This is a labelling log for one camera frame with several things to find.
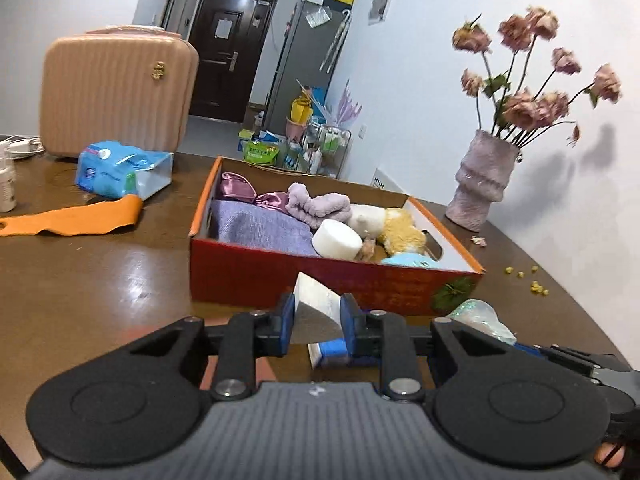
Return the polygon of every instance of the purple cloth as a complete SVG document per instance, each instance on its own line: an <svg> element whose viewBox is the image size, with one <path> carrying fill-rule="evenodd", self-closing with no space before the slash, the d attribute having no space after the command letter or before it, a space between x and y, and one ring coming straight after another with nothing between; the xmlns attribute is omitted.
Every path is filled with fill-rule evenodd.
<svg viewBox="0 0 640 480"><path fill-rule="evenodd" d="M279 211L233 200L214 200L211 203L211 225L214 227L211 235L228 244L297 256L318 256L311 244L309 226Z"/></svg>
<svg viewBox="0 0 640 480"><path fill-rule="evenodd" d="M338 222L347 222L351 218L351 202L346 195L327 193L311 198L306 186L299 182L291 184L288 193L287 211L312 229L318 229L325 218Z"/></svg>
<svg viewBox="0 0 640 480"><path fill-rule="evenodd" d="M254 186L252 186L244 176L225 171L220 181L220 194L226 200L237 200L247 204L254 204L258 207L280 211L289 214L286 209L289 195L283 191L274 191L265 193L260 196L255 195Z"/></svg>

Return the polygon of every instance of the picture on wall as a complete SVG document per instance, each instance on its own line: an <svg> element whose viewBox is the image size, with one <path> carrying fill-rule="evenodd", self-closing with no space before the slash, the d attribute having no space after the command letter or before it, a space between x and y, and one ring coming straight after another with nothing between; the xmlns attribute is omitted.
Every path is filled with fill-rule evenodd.
<svg viewBox="0 0 640 480"><path fill-rule="evenodd" d="M369 11L369 25L384 22L391 0L373 0Z"/></svg>

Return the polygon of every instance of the orange strap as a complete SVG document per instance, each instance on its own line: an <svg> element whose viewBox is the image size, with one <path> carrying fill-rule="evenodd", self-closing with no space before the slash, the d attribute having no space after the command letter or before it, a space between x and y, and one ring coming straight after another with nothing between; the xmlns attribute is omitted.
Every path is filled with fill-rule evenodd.
<svg viewBox="0 0 640 480"><path fill-rule="evenodd" d="M116 202L66 207L45 213L0 218L0 236L36 235L49 231L62 236L103 235L117 227L135 225L142 200L125 195Z"/></svg>

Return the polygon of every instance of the yellow plush toy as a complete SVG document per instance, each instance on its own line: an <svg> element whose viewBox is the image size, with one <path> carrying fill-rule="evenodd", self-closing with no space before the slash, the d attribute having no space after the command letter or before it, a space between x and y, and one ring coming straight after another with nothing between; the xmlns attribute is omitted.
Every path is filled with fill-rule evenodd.
<svg viewBox="0 0 640 480"><path fill-rule="evenodd" d="M397 253L424 254L427 237L414 226L411 213L399 207L391 207L385 210L385 226L378 241L389 256Z"/></svg>

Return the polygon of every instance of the suitcase handle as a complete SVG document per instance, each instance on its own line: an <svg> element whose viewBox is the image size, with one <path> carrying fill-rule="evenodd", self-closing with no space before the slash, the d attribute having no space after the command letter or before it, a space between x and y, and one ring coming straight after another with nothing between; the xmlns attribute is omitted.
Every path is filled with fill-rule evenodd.
<svg viewBox="0 0 640 480"><path fill-rule="evenodd" d="M96 28L88 30L85 34L153 34L155 36L167 36L168 38L180 38L182 36L176 32L169 32L160 27L151 27L145 25L109 25L104 28Z"/></svg>

